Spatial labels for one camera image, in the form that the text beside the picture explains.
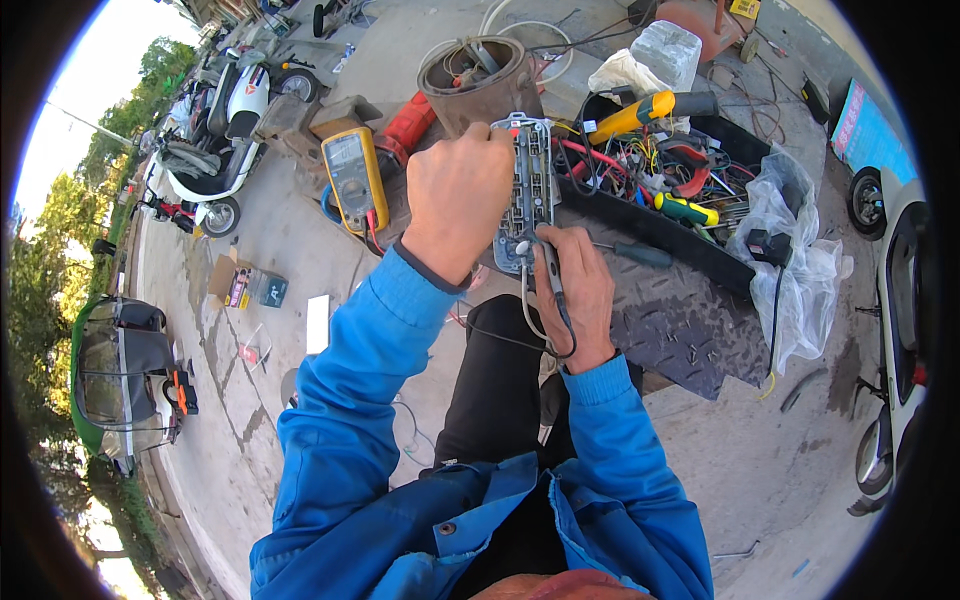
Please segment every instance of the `concrete ground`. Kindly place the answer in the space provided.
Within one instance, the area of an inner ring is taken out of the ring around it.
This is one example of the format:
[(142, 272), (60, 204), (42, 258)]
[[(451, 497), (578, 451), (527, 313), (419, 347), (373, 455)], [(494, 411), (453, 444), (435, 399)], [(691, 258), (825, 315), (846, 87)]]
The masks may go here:
[[(359, 40), (332, 95), (363, 93), (375, 102), (398, 102), (412, 95), (422, 53), (444, 38), (474, 31), (489, 5), (479, 0), (448, 4), (438, 11), (427, 2), (370, 4), (368, 14), (374, 15), (375, 7), (378, 18)], [(557, 22), (570, 12), (551, 3), (551, 15), (544, 16), (538, 12), (540, 4), (516, 4), (529, 5), (516, 9), (528, 12), (511, 8), (505, 11), (504, 24), (523, 18)], [(595, 4), (599, 8), (576, 13), (564, 23), (571, 36), (588, 35), (622, 15), (613, 1)], [(554, 18), (553, 11), (561, 14)], [(593, 52), (609, 53), (617, 47)], [(809, 123), (783, 126), (795, 144), (800, 143), (797, 135), (812, 131)], [(826, 153), (823, 141), (817, 143), (819, 147), (802, 147), (812, 156), (827, 154), (826, 166), (822, 158), (819, 164), (816, 157), (804, 160), (812, 164), (808, 170), (820, 184), (821, 236), (842, 240), (844, 253), (855, 263), (852, 277), (840, 284), (824, 356), (791, 360), (787, 375), (763, 400), (757, 399), (761, 391), (732, 378), (716, 402), (679, 386), (644, 398), (670, 465), (700, 508), (710, 554), (743, 552), (755, 540), (760, 542), (750, 558), (712, 561), (720, 598), (822, 596), (873, 524), (871, 517), (848, 516), (845, 508), (859, 497), (853, 453), (878, 409), (862, 396), (852, 413), (853, 382), (859, 374), (872, 379), (878, 358), (875, 320), (853, 312), (854, 306), (874, 304), (874, 249), (847, 220), (847, 168)], [(228, 252), (229, 239), (195, 240), (170, 224), (147, 221), (132, 257), (138, 273), (132, 292), (168, 315), (171, 334), (193, 359), (200, 398), (200, 414), (185, 420), (176, 445), (159, 449), (159, 463), (205, 561), (234, 599), (249, 594), (250, 548), (271, 529), (282, 471), (276, 439), (276, 420), (283, 410), (280, 380), (304, 355), (307, 299), (329, 294), (332, 307), (343, 304), (378, 262), (295, 188), (293, 163), (268, 153), (236, 196), (243, 210), (234, 232), (238, 255), (291, 282), (280, 309), (210, 306), (206, 284), (217, 255)], [(467, 304), (515, 294), (516, 288), (512, 280), (494, 273), (468, 294)], [(251, 372), (237, 358), (237, 345), (260, 324), (273, 350), (264, 365)], [(400, 392), (430, 440), (436, 440), (443, 426), (464, 347), (463, 329), (448, 323), (430, 350), (427, 370)], [(829, 369), (828, 376), (806, 388), (794, 408), (782, 414), (780, 404), (796, 382), (821, 366)], [(420, 436), (414, 439), (413, 423), (403, 410), (397, 412), (395, 433), (397, 445), (411, 451), (411, 456), (401, 453), (391, 477), (391, 485), (398, 486), (416, 477), (417, 462), (431, 462), (432, 454)]]

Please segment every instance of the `green canopy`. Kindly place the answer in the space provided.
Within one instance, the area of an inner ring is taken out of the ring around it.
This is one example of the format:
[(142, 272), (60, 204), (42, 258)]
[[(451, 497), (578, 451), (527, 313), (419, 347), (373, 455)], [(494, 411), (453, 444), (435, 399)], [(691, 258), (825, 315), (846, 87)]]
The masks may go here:
[(73, 426), (77, 428), (80, 441), (94, 456), (100, 454), (100, 445), (104, 440), (104, 430), (86, 420), (80, 412), (80, 407), (77, 406), (76, 390), (77, 386), (80, 385), (77, 380), (77, 368), (80, 345), (84, 340), (84, 325), (90, 317), (90, 312), (102, 301), (103, 299), (91, 300), (80, 309), (77, 321), (73, 323), (73, 334), (70, 337), (70, 416), (73, 418)]

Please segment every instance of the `hand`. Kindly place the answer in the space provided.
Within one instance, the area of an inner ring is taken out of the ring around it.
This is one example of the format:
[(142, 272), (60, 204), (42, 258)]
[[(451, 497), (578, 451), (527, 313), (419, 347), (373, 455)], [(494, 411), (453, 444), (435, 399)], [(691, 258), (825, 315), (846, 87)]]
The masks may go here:
[(514, 141), (504, 129), (473, 123), (456, 141), (410, 156), (410, 227), (403, 246), (428, 269), (459, 285), (490, 245), (514, 185)]
[[(564, 285), (566, 311), (577, 334), (577, 351), (565, 360), (572, 374), (599, 367), (616, 352), (610, 341), (610, 319), (613, 312), (613, 277), (607, 263), (590, 242), (584, 228), (537, 228), (537, 236), (557, 249), (560, 281)], [(557, 310), (557, 301), (550, 289), (550, 279), (543, 259), (543, 246), (534, 245), (534, 278), (543, 328), (558, 354), (567, 354), (573, 340)]]

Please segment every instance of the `multimeter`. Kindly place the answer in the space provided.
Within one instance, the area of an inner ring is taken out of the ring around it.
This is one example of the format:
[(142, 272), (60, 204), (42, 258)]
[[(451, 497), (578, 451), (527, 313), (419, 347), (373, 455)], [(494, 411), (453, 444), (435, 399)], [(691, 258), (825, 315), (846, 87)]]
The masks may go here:
[(358, 127), (331, 135), (320, 148), (347, 230), (355, 235), (369, 231), (367, 213), (371, 210), (376, 212), (374, 231), (386, 227), (390, 213), (370, 128)]

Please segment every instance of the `red power tool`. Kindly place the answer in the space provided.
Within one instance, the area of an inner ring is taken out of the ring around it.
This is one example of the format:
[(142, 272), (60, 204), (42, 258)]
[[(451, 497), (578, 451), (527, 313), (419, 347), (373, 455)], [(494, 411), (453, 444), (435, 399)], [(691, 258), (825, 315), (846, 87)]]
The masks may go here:
[(426, 96), (423, 92), (417, 92), (383, 132), (373, 137), (376, 163), (382, 180), (386, 181), (407, 168), (414, 146), (436, 119), (437, 113), (430, 107)]

